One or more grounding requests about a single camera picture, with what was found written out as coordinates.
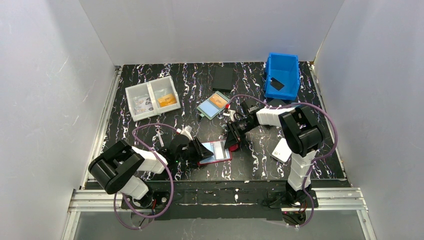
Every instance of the smartphone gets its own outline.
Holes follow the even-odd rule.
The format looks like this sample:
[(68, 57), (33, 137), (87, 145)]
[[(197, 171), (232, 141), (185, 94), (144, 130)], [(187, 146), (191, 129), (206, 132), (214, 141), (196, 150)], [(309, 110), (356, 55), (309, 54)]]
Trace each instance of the smartphone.
[(231, 152), (224, 148), (225, 140), (203, 142), (202, 145), (213, 153), (213, 156), (198, 162), (198, 165), (214, 164), (233, 159)]

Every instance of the blue plastic bin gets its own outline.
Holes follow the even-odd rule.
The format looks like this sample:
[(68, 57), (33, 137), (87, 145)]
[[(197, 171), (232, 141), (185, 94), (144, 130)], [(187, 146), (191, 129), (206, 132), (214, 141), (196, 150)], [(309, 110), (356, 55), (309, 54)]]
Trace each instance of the blue plastic bin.
[[(297, 55), (271, 52), (266, 61), (265, 73), (266, 82), (263, 89), (265, 90), (266, 98), (296, 99), (301, 83)], [(273, 87), (271, 78), (280, 82), (283, 87), (279, 90)]]

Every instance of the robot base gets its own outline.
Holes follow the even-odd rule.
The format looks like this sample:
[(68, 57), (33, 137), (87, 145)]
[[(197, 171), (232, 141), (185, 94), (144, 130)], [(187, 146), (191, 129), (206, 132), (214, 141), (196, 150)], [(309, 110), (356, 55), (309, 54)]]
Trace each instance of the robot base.
[(295, 203), (302, 204), (306, 201), (308, 208), (312, 207), (312, 204), (313, 204), (314, 208), (317, 208), (319, 206), (317, 194), (315, 193), (314, 190), (311, 190), (311, 186), (307, 187), (306, 191), (308, 191), (308, 193), (312, 197), (313, 202), (311, 202), (311, 199), (302, 190), (299, 190), (298, 192), (296, 192), (296, 196), (298, 196), (298, 198), (294, 201), (288, 201), (288, 199), (287, 199), (288, 195), (293, 196), (292, 192), (289, 192), (289, 191), (286, 191), (286, 190), (283, 190), (283, 191), (272, 190), (272, 191), (268, 191), (266, 193), (267, 199), (264, 201), (265, 204), (263, 204), (263, 205), (270, 207), (272, 209), (293, 208), (293, 205)]
[[(152, 205), (151, 203), (156, 200), (156, 205), (154, 209), (164, 209), (167, 205), (169, 199), (170, 199), (170, 192), (168, 191), (153, 191), (149, 188), (149, 192), (140, 200), (132, 199), (131, 196), (127, 196), (129, 198), (129, 203), (131, 206), (135, 209), (151, 209)], [(124, 200), (122, 200), (121, 203), (122, 209), (130, 209)]]

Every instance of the black tile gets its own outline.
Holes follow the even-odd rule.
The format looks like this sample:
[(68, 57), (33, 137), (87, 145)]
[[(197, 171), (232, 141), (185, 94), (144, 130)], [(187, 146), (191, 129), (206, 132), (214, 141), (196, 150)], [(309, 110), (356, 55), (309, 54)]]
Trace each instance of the black tile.
[[(132, 130), (147, 123), (165, 123), (177, 128), (190, 125), (193, 127), (192, 134), (197, 136), (201, 142), (224, 140), (226, 136), (224, 126), (227, 118), (220, 113), (213, 120), (207, 118), (200, 120), (196, 110), (196, 107), (214, 92), (211, 83), (217, 66), (233, 68), (235, 71), (234, 91), (225, 93), (228, 97), (236, 94), (247, 94), (264, 99), (263, 62), (124, 65), (103, 147), (107, 148), (120, 139), (126, 139), (128, 143), (142, 148), (141, 144), (135, 142)], [(301, 102), (320, 107), (321, 103), (314, 87), (308, 63), (300, 62), (299, 67), (301, 84), (298, 99)], [(160, 116), (134, 122), (128, 108), (125, 88), (167, 75), (172, 76), (181, 108)], [(317, 154), (322, 155), (330, 150), (333, 141), (326, 119), (317, 113), (315, 114), (326, 131), (324, 145)], [(162, 130), (164, 132), (162, 139), (166, 143), (172, 139), (173, 133), (170, 129), (163, 128)], [(137, 136), (150, 146), (160, 147), (154, 127), (139, 131)], [(289, 176), (290, 166), (281, 164), (270, 157), (281, 137), (282, 131), (280, 128), (271, 127), (267, 129), (260, 126), (247, 133), (247, 143), (233, 153), (231, 161), (210, 164), (196, 169), (187, 168), (184, 163), (181, 163), (178, 167), (173, 167), (171, 171), (176, 180), (286, 180)], [(160, 175), (144, 173), (141, 177), (149, 180), (165, 180), (168, 178), (165, 173)], [(318, 161), (312, 172), (312, 178), (344, 178), (337, 154), (334, 153), (331, 157)]]

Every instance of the white enclosure wall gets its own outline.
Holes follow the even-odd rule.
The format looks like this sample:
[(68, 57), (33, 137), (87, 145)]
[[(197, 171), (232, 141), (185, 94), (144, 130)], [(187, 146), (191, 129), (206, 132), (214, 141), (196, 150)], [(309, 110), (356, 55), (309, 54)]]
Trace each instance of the white enclosure wall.
[(378, 239), (423, 239), (424, 1), (346, 0), (315, 62)]
[(78, 0), (6, 0), (0, 75), (0, 239), (58, 240), (114, 66)]
[(115, 65), (313, 61), (344, 0), (80, 0)]

